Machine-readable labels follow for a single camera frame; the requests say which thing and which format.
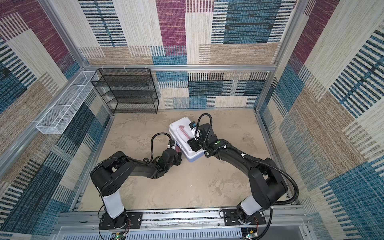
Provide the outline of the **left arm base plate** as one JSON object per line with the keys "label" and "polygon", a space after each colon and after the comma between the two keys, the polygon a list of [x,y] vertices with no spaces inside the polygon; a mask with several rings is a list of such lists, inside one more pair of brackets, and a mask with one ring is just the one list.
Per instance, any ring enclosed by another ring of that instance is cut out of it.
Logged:
{"label": "left arm base plate", "polygon": [[139,229],[142,224],[143,212],[122,213],[115,219],[112,219],[108,213],[102,215],[100,230],[128,230]]}

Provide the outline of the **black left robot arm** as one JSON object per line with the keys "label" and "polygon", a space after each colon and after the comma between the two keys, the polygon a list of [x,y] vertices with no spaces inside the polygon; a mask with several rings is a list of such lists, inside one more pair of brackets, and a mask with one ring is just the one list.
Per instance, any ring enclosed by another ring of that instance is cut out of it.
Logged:
{"label": "black left robot arm", "polygon": [[[154,157],[153,141],[157,136],[169,138],[168,148],[161,156]],[[172,166],[182,162],[182,151],[172,137],[167,133],[157,133],[151,139],[151,158],[136,160],[118,151],[100,162],[90,173],[92,183],[97,188],[106,213],[116,229],[124,226],[128,220],[126,209],[120,196],[120,188],[130,176],[158,179],[164,176]]]}

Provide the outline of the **aluminium front rail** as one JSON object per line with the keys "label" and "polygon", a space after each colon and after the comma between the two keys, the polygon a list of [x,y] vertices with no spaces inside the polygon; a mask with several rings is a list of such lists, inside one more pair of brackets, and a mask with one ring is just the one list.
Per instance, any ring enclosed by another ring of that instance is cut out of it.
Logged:
{"label": "aluminium front rail", "polygon": [[[141,230],[177,229],[188,227],[223,227],[224,208],[141,210]],[[53,233],[65,228],[97,230],[104,211],[61,213]],[[273,226],[307,225],[309,219],[300,205],[275,206]]]}

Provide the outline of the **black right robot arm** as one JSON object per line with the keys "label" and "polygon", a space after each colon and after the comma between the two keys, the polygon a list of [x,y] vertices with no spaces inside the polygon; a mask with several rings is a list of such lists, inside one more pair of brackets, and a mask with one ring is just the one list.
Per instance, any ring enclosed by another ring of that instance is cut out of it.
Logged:
{"label": "black right robot arm", "polygon": [[188,140],[193,151],[202,150],[205,157],[227,162],[248,176],[251,194],[237,205],[241,224],[249,224],[258,211],[292,204],[298,199],[299,187],[294,178],[278,168],[272,159],[253,157],[227,140],[219,139],[214,133],[210,114],[200,115],[197,122],[189,123],[188,128],[194,135]]}

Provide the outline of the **white and blue toolbox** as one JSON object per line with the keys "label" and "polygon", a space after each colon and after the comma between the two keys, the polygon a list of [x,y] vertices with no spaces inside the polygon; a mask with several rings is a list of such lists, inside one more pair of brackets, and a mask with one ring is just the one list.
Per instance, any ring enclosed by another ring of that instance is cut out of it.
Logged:
{"label": "white and blue toolbox", "polygon": [[204,156],[204,150],[199,149],[198,151],[194,151],[188,144],[188,141],[194,137],[194,132],[189,126],[191,122],[192,121],[188,117],[179,119],[169,125],[169,132],[187,160],[189,162],[194,162]]}

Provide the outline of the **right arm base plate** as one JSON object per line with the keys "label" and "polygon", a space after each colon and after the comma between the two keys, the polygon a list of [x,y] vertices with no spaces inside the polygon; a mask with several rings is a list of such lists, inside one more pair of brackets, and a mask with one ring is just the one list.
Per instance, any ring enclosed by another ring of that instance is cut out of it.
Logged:
{"label": "right arm base plate", "polygon": [[264,225],[267,223],[264,215],[259,211],[249,216],[241,209],[222,209],[219,211],[219,216],[224,219],[226,226]]}

